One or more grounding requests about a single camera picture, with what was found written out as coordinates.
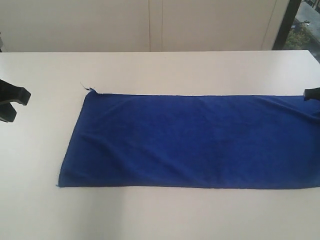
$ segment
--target cabinet door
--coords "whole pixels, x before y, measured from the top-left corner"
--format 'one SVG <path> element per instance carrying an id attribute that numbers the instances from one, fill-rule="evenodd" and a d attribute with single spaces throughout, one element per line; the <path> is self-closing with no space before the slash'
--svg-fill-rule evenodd
<path id="1" fill-rule="evenodd" d="M 148 0 L 4 0 L 8 52 L 146 52 Z"/>
<path id="2" fill-rule="evenodd" d="M 162 51 L 267 49 L 263 46 L 265 36 L 276 37 L 287 7 L 276 3 L 277 0 L 163 0 Z M 274 10 L 281 15 L 276 18 L 278 22 L 272 20 Z M 268 31 L 269 23 L 275 31 Z"/>

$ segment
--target table surface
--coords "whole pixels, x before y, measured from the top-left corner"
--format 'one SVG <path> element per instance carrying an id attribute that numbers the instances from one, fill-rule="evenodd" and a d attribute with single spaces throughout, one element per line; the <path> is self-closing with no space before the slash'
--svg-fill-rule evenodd
<path id="1" fill-rule="evenodd" d="M 320 188 L 59 188 L 87 91 L 302 95 L 320 87 L 307 51 L 1 53 L 0 79 L 31 92 L 0 122 L 2 240 L 316 240 Z"/>

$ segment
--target microfiber cloth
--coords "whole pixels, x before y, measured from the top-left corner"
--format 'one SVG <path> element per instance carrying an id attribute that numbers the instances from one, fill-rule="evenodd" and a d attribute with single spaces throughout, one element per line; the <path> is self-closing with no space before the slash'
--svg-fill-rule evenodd
<path id="1" fill-rule="evenodd" d="M 60 187 L 320 187 L 320 101 L 91 90 Z"/>

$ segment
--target white table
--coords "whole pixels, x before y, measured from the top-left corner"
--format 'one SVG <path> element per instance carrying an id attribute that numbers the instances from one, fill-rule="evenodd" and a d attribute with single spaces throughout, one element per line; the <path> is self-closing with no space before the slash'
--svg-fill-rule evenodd
<path id="1" fill-rule="evenodd" d="M 2 53 L 0 78 L 31 92 L 0 122 L 1 240 L 317 240 L 320 188 L 56 187 L 87 94 L 302 95 L 307 51 Z"/>

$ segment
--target towel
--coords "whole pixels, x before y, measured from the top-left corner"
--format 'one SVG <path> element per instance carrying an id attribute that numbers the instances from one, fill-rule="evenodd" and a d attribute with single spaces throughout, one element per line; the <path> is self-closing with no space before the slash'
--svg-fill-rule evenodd
<path id="1" fill-rule="evenodd" d="M 58 186 L 319 187 L 320 101 L 91 90 Z"/>

